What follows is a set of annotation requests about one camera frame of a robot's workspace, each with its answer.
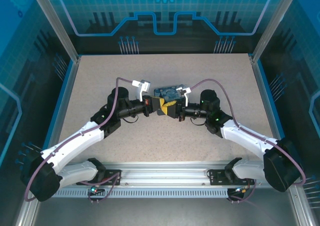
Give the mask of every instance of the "beige tabletop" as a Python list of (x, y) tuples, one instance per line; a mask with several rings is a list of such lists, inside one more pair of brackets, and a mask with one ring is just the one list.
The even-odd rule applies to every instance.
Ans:
[[(238, 122), (272, 136), (247, 54), (108, 55), (82, 56), (60, 141), (78, 131), (107, 103), (117, 77), (150, 81), (150, 95), (155, 88), (193, 86), (205, 78), (214, 78), (228, 92)], [(119, 85), (129, 90), (130, 100), (135, 99), (135, 87), (122, 81)], [(230, 114), (222, 90), (213, 82), (193, 90), (190, 101), (198, 103), (204, 89), (214, 89), (221, 109)], [(218, 161), (235, 157), (258, 160), (241, 146), (210, 134), (205, 126), (194, 126), (190, 120), (178, 122), (156, 113), (149, 118), (140, 115), (135, 124), (122, 121), (117, 131), (85, 150), (74, 162), (90, 157), (102, 162)]]

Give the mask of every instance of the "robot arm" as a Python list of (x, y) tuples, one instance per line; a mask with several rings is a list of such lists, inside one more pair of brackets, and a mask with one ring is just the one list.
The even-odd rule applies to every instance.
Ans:
[(233, 160), (232, 172), (228, 169), (230, 178), (266, 179), (278, 191), (286, 191), (299, 178), (297, 167), (272, 145), (280, 147), (295, 162), (300, 163), (298, 153), (290, 141), (269, 138), (236, 123), (220, 109), (220, 100), (213, 90), (202, 91), (199, 104), (187, 103), (190, 90), (177, 90), (181, 90), (180, 94), (184, 98), (164, 104), (161, 109), (166, 115), (178, 118), (179, 121), (184, 121), (186, 117), (204, 118), (210, 133), (241, 145), (262, 160), (254, 163), (241, 158)]
[[(20, 177), (25, 185), (28, 185), (31, 176), (39, 165), (44, 163), (44, 160), (49, 155), (52, 155), (43, 164), (31, 183), (30, 190), (39, 201), (47, 200), (61, 187), (80, 181), (94, 180), (94, 183), (96, 183), (104, 179), (105, 168), (96, 159), (88, 159), (88, 161), (81, 164), (66, 165), (85, 149), (116, 131), (121, 126), (122, 118), (135, 117), (142, 113), (148, 117), (150, 113), (160, 109), (164, 103), (163, 98), (141, 96), (142, 91), (148, 90), (148, 84), (147, 82), (141, 83), (138, 88), (139, 93), (137, 93), (138, 99), (131, 101), (129, 100), (128, 90), (124, 87), (119, 87), (118, 97), (115, 102), (116, 90), (113, 89), (107, 98), (107, 104), (101, 107), (78, 132), (40, 153), (34, 151), (28, 153)], [(102, 123), (111, 114), (114, 103), (115, 110), (109, 121), (103, 125)], [(64, 143), (63, 147), (55, 152), (62, 143)]]

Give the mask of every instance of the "cable connector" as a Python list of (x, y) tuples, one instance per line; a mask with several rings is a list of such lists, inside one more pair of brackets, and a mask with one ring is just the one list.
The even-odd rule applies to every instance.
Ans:
[(141, 80), (141, 82), (133, 80), (132, 85), (138, 87), (135, 97), (142, 102), (142, 92), (148, 92), (151, 83), (145, 80)]
[(181, 94), (181, 96), (183, 95), (185, 97), (185, 106), (187, 107), (189, 103), (188, 94), (191, 92), (190, 87), (187, 87), (187, 88), (178, 87), (176, 90)]

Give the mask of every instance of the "yellow object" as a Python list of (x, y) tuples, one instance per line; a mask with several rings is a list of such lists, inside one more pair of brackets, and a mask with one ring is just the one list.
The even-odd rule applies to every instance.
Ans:
[(174, 104), (176, 104), (177, 101), (172, 101), (172, 102), (168, 102), (168, 103), (165, 103), (162, 107), (161, 107), (161, 110), (164, 112), (165, 115), (168, 115), (168, 108), (170, 106), (173, 106)]
[(160, 100), (160, 106), (162, 107), (162, 106), (164, 105), (164, 103), (165, 103), (165, 99), (164, 99), (164, 98), (161, 98), (161, 97), (157, 97), (157, 98), (159, 98), (159, 100)]

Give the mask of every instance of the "glass panel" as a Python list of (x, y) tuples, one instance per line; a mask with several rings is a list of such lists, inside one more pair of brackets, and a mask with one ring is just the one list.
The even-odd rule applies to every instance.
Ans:
[(319, 15), (319, 0), (293, 0), (261, 56), (280, 126), (300, 153), (315, 210), (320, 206)]
[(1, 225), (15, 224), (24, 157), (42, 148), (70, 62), (36, 0), (0, 0)]
[(250, 53), (280, 0), (51, 0), (80, 54)]

